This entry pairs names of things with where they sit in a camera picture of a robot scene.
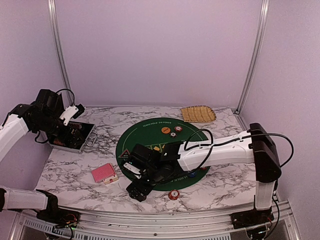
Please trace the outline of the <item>orange big blind button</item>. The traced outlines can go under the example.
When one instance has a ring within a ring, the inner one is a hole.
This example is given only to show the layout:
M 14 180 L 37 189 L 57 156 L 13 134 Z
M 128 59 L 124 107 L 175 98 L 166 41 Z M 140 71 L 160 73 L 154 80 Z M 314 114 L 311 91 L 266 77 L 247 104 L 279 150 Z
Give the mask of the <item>orange big blind button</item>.
M 170 134 L 171 133 L 171 129 L 169 127 L 165 126 L 165 127 L 161 128 L 161 132 L 163 134 Z

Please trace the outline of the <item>brown chip stack top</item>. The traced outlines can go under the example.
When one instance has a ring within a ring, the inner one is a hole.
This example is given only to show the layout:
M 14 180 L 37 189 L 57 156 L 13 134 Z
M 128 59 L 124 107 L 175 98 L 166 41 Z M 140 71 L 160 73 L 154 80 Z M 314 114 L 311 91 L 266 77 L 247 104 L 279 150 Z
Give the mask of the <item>brown chip stack top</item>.
M 171 138 L 176 138 L 177 137 L 177 133 L 176 132 L 171 132 L 170 133 L 170 137 Z

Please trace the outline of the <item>orange poker chip stack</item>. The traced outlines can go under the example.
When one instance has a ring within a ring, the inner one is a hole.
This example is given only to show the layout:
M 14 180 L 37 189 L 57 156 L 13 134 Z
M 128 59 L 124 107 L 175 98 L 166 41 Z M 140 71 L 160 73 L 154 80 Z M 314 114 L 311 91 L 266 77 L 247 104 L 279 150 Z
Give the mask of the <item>orange poker chip stack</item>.
M 176 190 L 176 189 L 174 189 L 174 190 L 171 190 L 169 193 L 168 193 L 168 198 L 170 199 L 170 200 L 177 200 L 178 198 L 179 198 L 179 196 L 180 196 L 180 192 L 178 191 L 178 190 Z

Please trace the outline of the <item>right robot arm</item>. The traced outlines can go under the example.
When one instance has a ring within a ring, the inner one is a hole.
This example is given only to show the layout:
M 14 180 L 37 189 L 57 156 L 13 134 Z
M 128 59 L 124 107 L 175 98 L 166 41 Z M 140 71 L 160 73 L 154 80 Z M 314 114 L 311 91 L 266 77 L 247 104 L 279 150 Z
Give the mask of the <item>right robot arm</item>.
M 252 123 L 247 131 L 217 140 L 188 138 L 167 143 L 161 152 L 137 143 L 123 165 L 134 175 L 126 191 L 132 199 L 143 202 L 155 186 L 195 173 L 202 167 L 253 163 L 255 207 L 248 212 L 247 219 L 258 224 L 267 216 L 276 181 L 282 174 L 277 147 L 271 137 L 259 123 Z

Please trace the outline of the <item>red playing card deck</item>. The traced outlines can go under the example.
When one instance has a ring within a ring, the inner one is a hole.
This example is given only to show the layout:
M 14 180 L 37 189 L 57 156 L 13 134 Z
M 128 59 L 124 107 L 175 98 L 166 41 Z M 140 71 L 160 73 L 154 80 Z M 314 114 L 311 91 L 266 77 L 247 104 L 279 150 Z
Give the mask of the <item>red playing card deck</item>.
M 116 172 L 110 163 L 106 163 L 91 171 L 94 182 L 99 183 L 109 178 L 116 176 Z

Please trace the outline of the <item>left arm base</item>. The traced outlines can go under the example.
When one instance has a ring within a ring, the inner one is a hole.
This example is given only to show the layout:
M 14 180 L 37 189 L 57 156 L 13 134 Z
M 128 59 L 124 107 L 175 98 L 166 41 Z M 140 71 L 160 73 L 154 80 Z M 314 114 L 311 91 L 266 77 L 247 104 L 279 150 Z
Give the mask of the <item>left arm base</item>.
M 79 222 L 80 213 L 78 211 L 66 210 L 40 210 L 36 217 L 40 220 L 56 225 L 56 228 L 76 227 Z

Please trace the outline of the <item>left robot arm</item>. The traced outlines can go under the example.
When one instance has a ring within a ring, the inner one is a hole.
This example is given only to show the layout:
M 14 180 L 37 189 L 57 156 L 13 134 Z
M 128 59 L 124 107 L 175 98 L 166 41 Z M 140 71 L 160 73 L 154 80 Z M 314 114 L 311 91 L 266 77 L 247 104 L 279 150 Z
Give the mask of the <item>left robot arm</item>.
M 11 148 L 27 133 L 44 132 L 49 139 L 58 140 L 67 148 L 75 149 L 85 142 L 82 133 L 69 125 L 78 112 L 69 106 L 62 112 L 48 110 L 36 103 L 19 104 L 8 113 L 0 127 L 0 157 L 3 159 Z M 1 186 L 0 209 L 36 210 L 37 217 L 58 223 L 67 211 L 59 208 L 58 198 L 44 190 L 23 190 Z

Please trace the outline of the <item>triangular all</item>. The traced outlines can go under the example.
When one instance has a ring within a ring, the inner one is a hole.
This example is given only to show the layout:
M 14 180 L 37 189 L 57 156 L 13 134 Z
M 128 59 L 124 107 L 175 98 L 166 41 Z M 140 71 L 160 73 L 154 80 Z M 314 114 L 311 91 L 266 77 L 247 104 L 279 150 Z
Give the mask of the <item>triangular all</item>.
M 127 159 L 130 156 L 130 151 L 128 149 L 124 150 L 120 155 L 119 158 L 120 159 Z

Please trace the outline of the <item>orange chip stack top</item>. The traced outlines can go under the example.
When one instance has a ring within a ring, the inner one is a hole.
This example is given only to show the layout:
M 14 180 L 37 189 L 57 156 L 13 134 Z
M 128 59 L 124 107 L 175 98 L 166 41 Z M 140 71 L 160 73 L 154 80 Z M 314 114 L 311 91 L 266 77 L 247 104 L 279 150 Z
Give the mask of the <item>orange chip stack top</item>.
M 181 126 L 175 126 L 175 127 L 174 127 L 174 130 L 175 130 L 176 132 L 181 132 L 181 131 L 183 130 L 183 128 L 182 128 Z

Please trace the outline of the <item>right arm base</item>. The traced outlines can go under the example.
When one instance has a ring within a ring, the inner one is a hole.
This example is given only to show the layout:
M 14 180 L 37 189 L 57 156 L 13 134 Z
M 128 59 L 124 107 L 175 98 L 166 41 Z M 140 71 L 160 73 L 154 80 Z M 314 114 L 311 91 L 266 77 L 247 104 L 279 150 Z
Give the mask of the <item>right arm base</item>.
M 251 210 L 235 212 L 230 215 L 230 218 L 234 229 L 265 224 L 275 219 L 271 207 L 266 210 L 253 208 Z

